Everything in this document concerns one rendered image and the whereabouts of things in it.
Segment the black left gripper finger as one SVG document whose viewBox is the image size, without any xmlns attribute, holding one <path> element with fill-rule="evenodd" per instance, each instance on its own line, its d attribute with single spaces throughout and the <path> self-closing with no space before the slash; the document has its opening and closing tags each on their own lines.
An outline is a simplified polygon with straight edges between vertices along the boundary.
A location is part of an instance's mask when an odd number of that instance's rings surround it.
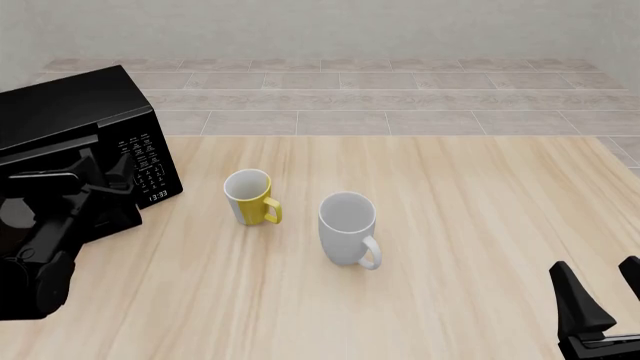
<svg viewBox="0 0 640 360">
<path fill-rule="evenodd" d="M 98 181 L 99 167 L 96 164 L 92 149 L 81 149 L 79 154 L 80 159 L 66 167 L 65 171 L 74 174 L 82 181 Z"/>
<path fill-rule="evenodd" d="M 135 161 L 132 155 L 124 154 L 111 170 L 105 173 L 110 188 L 130 188 L 134 184 Z"/>
</svg>

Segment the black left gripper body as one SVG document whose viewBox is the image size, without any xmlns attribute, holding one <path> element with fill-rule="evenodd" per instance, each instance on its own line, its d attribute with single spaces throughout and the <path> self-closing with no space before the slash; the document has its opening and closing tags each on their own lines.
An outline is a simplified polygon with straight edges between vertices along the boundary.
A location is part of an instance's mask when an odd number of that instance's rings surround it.
<svg viewBox="0 0 640 360">
<path fill-rule="evenodd" d="M 91 184 L 81 184 L 79 188 L 82 192 L 89 194 L 91 198 L 106 198 L 107 200 L 131 200 L 134 198 L 134 184 L 125 183 L 122 188 L 102 187 Z"/>
</svg>

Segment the black microwave oven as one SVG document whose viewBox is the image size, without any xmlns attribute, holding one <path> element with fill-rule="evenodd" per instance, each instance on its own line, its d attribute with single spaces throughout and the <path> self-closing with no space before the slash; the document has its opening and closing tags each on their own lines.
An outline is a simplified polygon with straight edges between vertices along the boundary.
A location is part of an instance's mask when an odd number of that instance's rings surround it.
<svg viewBox="0 0 640 360">
<path fill-rule="evenodd" d="M 155 110 L 122 66 L 0 93 L 0 176 L 68 167 L 82 140 L 102 171 L 132 156 L 138 209 L 182 193 Z"/>
</svg>

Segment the white ceramic mug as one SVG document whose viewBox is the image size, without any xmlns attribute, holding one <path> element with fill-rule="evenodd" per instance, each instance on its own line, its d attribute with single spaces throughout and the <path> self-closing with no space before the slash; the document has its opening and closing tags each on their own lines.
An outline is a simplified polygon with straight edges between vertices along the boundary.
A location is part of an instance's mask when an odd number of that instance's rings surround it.
<svg viewBox="0 0 640 360">
<path fill-rule="evenodd" d="M 376 208 L 362 194 L 340 191 L 319 206 L 319 239 L 326 256 L 338 266 L 358 263 L 376 270 L 382 263 L 381 249 L 374 239 Z"/>
</svg>

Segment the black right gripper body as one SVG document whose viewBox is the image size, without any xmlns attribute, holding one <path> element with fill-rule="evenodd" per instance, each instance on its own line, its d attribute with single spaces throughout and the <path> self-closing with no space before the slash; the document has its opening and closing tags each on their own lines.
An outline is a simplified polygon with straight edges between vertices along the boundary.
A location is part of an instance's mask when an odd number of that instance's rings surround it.
<svg viewBox="0 0 640 360">
<path fill-rule="evenodd" d="M 564 360 L 640 360 L 640 334 L 557 333 Z"/>
</svg>

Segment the yellow and white mug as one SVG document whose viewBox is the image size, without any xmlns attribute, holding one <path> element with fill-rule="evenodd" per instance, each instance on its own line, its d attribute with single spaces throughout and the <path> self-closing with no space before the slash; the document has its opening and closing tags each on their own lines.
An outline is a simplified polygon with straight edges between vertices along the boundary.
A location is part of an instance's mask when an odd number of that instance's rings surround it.
<svg viewBox="0 0 640 360">
<path fill-rule="evenodd" d="M 271 197 L 272 180 L 264 171 L 238 170 L 225 180 L 223 190 L 236 220 L 241 224 L 281 223 L 282 207 Z"/>
</svg>

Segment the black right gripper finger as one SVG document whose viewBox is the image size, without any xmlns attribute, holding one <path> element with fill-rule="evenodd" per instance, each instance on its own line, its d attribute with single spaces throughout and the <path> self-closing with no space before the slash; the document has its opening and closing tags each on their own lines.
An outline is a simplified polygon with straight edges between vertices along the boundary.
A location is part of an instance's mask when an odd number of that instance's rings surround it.
<svg viewBox="0 0 640 360">
<path fill-rule="evenodd" d="M 640 258 L 629 256 L 618 265 L 619 271 L 640 301 Z"/>
<path fill-rule="evenodd" d="M 564 261 L 549 269 L 558 309 L 558 333 L 602 333 L 617 321 L 582 286 Z"/>
</svg>

